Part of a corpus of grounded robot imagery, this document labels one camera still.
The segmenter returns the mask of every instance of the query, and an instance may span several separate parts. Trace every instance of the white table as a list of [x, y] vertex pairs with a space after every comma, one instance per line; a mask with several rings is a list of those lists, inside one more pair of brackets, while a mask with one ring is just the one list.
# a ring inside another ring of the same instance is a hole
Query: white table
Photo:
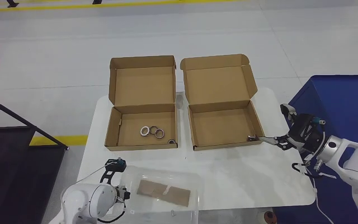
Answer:
[[[288, 126], [272, 90], [260, 88], [252, 101], [266, 136], [287, 133]], [[108, 96], [100, 98], [77, 179], [103, 166], [109, 158], [121, 157], [128, 165], [199, 174], [204, 181], [199, 210], [298, 206], [314, 202], [309, 178], [291, 168], [292, 163], [302, 162], [298, 151], [282, 151], [262, 143], [194, 152], [183, 92], [177, 93], [177, 107], [178, 149], [112, 152], [103, 145], [112, 103]], [[83, 182], [99, 183], [103, 172], [104, 169]], [[116, 174], [112, 184], [119, 184], [119, 180], [120, 174]]]

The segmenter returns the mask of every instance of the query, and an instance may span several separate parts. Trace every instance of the cardboard piece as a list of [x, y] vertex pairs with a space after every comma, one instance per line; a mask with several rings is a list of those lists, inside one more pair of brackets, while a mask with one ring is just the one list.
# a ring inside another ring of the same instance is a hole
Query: cardboard piece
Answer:
[[247, 141], [264, 133], [251, 102], [257, 87], [245, 55], [185, 58], [180, 68], [194, 150], [261, 143]]
[[[111, 151], [177, 148], [174, 56], [112, 58], [111, 110], [105, 146]], [[164, 137], [141, 136], [143, 126], [155, 125]]]
[[190, 190], [176, 188], [147, 180], [141, 180], [137, 194], [157, 198], [179, 206], [189, 206]]

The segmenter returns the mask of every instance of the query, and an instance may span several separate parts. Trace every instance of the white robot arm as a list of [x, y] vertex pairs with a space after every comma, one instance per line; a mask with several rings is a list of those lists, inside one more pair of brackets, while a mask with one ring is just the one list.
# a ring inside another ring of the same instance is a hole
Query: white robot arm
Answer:
[[124, 203], [126, 192], [123, 186], [74, 184], [63, 194], [61, 211], [50, 224], [97, 223], [115, 203]]
[[[78, 184], [102, 168], [106, 168], [100, 184]], [[111, 179], [115, 172], [124, 172], [125, 160], [121, 158], [109, 159], [106, 164], [77, 181], [61, 193], [61, 210], [50, 224], [80, 224], [80, 223], [111, 223], [118, 220], [125, 213], [125, 200], [130, 198], [125, 186], [112, 186]], [[101, 220], [108, 210], [115, 204], [124, 204], [122, 214], [111, 221]]]
[[[276, 145], [282, 150], [295, 148], [300, 153], [309, 152], [304, 164], [292, 164], [292, 168], [300, 172], [295, 166], [309, 166], [310, 160], [317, 157], [314, 169], [318, 175], [305, 175], [311, 178], [321, 178], [322, 173], [319, 173], [319, 169], [323, 164], [326, 164], [338, 173], [343, 181], [352, 186], [352, 196], [358, 206], [358, 143], [335, 136], [326, 137], [324, 128], [326, 121], [311, 114], [298, 115], [296, 110], [288, 104], [281, 104], [280, 107], [282, 114], [292, 122], [289, 132], [280, 137], [248, 136], [248, 140], [261, 140]], [[354, 148], [355, 151], [343, 167], [340, 167], [338, 162], [348, 147]]]

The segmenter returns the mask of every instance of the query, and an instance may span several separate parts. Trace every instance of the transparent plastic box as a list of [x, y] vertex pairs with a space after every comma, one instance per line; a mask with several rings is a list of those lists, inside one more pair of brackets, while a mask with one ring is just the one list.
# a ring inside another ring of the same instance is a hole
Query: transparent plastic box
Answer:
[[[181, 206], [166, 202], [158, 198], [137, 194], [141, 180], [147, 180], [170, 187], [190, 191], [188, 206]], [[196, 224], [200, 200], [203, 194], [203, 181], [197, 174], [151, 170], [135, 166], [127, 166], [122, 174], [120, 185], [129, 191], [130, 199], [125, 201], [125, 214], [114, 223], [141, 224], [141, 223], [172, 223]], [[116, 204], [112, 214], [107, 214], [105, 220], [115, 218], [123, 211], [122, 204]]]

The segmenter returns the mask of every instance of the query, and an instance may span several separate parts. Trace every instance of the metal ring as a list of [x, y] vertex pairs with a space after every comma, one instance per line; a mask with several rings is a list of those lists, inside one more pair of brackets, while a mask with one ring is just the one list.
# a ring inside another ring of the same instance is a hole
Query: metal ring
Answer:
[[[157, 136], [158, 132], [163, 132], [163, 135], [162, 136]], [[164, 131], [162, 129], [157, 129], [156, 132], [154, 132], [154, 135], [157, 137], [157, 138], [163, 138], [164, 137]]]
[[143, 126], [140, 130], [140, 135], [142, 136], [147, 136], [149, 134], [149, 127], [148, 126]]
[[154, 131], [154, 132], [152, 132], [152, 128], [156, 128], [156, 130], [158, 130], [158, 127], [157, 126], [155, 126], [155, 125], [153, 125], [153, 126], [150, 126], [150, 128], [149, 128], [149, 132], [150, 132], [150, 134], [155, 134], [156, 132]]

